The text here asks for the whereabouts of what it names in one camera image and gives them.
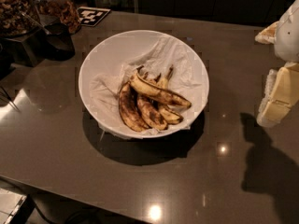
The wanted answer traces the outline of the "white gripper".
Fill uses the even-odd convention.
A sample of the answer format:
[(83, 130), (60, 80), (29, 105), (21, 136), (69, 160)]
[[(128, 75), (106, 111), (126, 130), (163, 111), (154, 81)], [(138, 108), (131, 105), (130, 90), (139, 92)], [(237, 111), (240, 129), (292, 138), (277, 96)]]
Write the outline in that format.
[(263, 127), (279, 124), (299, 101), (299, 0), (255, 36), (261, 44), (274, 44), (275, 54), (286, 61), (279, 70), (271, 69), (266, 78), (257, 123)]

